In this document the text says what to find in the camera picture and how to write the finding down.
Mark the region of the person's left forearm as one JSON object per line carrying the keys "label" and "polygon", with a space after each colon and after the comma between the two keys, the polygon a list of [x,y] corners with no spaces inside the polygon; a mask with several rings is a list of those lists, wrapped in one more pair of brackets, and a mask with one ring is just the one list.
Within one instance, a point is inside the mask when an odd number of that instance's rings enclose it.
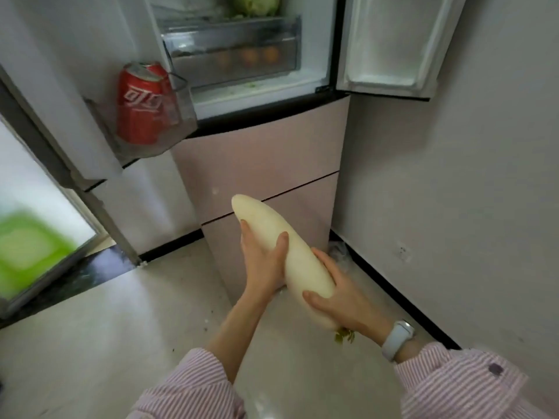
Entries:
{"label": "person's left forearm", "polygon": [[126,419],[242,419],[234,382],[271,295],[246,291],[206,347],[191,349],[144,390]]}

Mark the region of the white smartwatch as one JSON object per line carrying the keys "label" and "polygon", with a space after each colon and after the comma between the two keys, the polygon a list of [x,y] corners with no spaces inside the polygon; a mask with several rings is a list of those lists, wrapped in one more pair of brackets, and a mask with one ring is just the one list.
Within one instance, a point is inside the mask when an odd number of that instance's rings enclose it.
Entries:
{"label": "white smartwatch", "polygon": [[396,355],[403,345],[415,337],[415,328],[405,320],[396,321],[391,332],[381,345],[381,352],[385,359],[394,362]]}

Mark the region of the person's right hand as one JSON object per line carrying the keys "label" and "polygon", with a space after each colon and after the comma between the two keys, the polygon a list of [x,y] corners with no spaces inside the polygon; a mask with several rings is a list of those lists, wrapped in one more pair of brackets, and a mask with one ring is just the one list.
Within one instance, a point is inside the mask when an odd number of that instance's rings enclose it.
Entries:
{"label": "person's right hand", "polygon": [[358,332],[381,346],[391,332],[394,321],[382,310],[371,304],[352,279],[342,272],[335,261],[317,248],[311,249],[335,282],[332,300],[333,321],[342,327]]}

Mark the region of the clear fridge door bin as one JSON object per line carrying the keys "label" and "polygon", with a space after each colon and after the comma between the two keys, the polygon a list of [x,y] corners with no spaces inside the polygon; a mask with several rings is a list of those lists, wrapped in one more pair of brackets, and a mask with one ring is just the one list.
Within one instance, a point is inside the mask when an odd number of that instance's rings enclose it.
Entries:
{"label": "clear fridge door bin", "polygon": [[155,117],[149,116],[149,121],[141,115],[124,124],[123,106],[83,98],[123,168],[138,159],[163,154],[198,128],[188,81],[174,72],[168,77],[171,90],[164,91],[163,107]]}

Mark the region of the green plastic container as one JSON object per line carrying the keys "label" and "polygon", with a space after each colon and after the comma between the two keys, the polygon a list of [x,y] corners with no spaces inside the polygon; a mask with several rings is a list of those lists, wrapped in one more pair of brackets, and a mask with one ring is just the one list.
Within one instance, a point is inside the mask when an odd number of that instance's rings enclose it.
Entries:
{"label": "green plastic container", "polygon": [[0,214],[0,297],[15,298],[79,247],[28,211]]}

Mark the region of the fridge door with bin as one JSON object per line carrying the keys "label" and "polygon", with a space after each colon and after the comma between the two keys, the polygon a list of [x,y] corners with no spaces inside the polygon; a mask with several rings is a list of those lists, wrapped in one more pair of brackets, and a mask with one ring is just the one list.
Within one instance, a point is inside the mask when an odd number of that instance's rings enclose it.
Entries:
{"label": "fridge door with bin", "polygon": [[121,69],[169,73],[152,0],[0,0],[0,65],[81,190],[122,175],[83,98],[116,102]]}

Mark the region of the person's left hand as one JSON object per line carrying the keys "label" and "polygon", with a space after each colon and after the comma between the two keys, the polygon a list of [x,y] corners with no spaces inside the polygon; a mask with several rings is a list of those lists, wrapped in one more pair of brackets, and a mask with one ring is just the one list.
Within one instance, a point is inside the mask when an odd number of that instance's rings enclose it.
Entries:
{"label": "person's left hand", "polygon": [[285,262],[276,262],[276,245],[272,248],[263,247],[245,220],[241,220],[240,229],[240,244],[247,274],[242,299],[268,304],[274,292],[283,286]]}

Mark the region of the pink refrigerator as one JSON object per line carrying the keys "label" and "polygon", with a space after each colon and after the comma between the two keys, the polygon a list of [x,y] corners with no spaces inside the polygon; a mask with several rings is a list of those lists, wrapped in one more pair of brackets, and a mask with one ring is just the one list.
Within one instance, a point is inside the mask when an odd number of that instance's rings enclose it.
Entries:
{"label": "pink refrigerator", "polygon": [[153,188],[178,236],[150,241],[145,255],[174,250],[200,227],[233,304],[246,284],[234,195],[261,200],[309,246],[328,247],[350,102],[333,83],[346,0],[289,0],[296,1],[306,3],[304,17],[317,34],[305,37],[304,58],[325,52],[325,78],[266,93],[260,81],[258,95],[198,106],[199,133],[143,161],[158,173]]}

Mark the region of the person's right forearm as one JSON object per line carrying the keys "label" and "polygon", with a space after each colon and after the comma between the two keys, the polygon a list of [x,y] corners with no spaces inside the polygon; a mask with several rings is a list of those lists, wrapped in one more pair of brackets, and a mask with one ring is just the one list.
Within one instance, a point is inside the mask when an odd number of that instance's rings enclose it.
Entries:
{"label": "person's right forearm", "polygon": [[490,351],[432,342],[394,370],[402,419],[555,419],[524,396],[528,376]]}

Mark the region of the green cabbage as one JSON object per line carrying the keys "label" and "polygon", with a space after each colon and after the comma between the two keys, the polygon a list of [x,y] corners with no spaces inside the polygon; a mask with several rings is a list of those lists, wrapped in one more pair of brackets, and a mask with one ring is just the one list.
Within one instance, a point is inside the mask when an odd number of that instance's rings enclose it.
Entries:
{"label": "green cabbage", "polygon": [[245,17],[272,17],[280,8],[281,0],[232,0],[234,11]]}

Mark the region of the red soda can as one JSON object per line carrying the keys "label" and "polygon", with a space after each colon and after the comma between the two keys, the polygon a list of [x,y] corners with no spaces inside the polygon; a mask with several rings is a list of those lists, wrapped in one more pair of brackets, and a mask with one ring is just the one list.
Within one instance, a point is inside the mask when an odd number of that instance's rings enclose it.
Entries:
{"label": "red soda can", "polygon": [[154,145],[181,123],[177,97],[161,63],[131,62],[117,83],[117,135],[133,145]]}

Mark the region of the empty white fridge door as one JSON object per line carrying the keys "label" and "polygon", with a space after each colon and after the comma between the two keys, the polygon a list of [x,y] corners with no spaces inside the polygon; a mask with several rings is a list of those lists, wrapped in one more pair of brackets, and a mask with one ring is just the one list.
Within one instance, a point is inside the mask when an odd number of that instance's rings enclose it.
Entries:
{"label": "empty white fridge door", "polygon": [[429,100],[466,0],[344,0],[335,87]]}

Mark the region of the clear crisper drawer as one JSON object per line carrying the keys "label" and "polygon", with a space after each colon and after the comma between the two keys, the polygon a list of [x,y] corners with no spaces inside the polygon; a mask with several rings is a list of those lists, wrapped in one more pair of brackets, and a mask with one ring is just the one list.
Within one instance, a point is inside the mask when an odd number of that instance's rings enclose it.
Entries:
{"label": "clear crisper drawer", "polygon": [[[302,19],[297,16],[220,20],[168,20],[159,23],[171,69],[192,88],[244,84],[297,71],[301,66]],[[267,65],[262,49],[279,48],[275,65]],[[244,67],[239,51],[259,51],[255,68]]]}

